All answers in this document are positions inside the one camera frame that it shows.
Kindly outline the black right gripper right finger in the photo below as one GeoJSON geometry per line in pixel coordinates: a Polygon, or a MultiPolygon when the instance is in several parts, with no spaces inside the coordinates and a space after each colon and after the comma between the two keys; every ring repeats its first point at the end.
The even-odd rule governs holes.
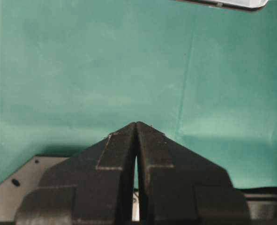
{"type": "Polygon", "coordinates": [[[140,219],[148,225],[248,225],[227,171],[137,122],[140,219]]]}

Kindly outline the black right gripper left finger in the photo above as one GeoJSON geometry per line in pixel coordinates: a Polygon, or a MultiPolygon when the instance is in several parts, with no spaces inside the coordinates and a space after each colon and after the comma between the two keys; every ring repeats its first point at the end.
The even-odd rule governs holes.
{"type": "Polygon", "coordinates": [[[15,215],[18,225],[123,225],[132,219],[136,124],[47,169],[15,215]]]}

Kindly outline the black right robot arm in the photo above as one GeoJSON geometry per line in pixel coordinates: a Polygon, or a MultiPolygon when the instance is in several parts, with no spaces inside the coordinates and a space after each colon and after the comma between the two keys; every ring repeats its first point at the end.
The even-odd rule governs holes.
{"type": "Polygon", "coordinates": [[[277,187],[237,189],[227,171],[143,122],[47,169],[17,225],[277,225],[277,187]]]}

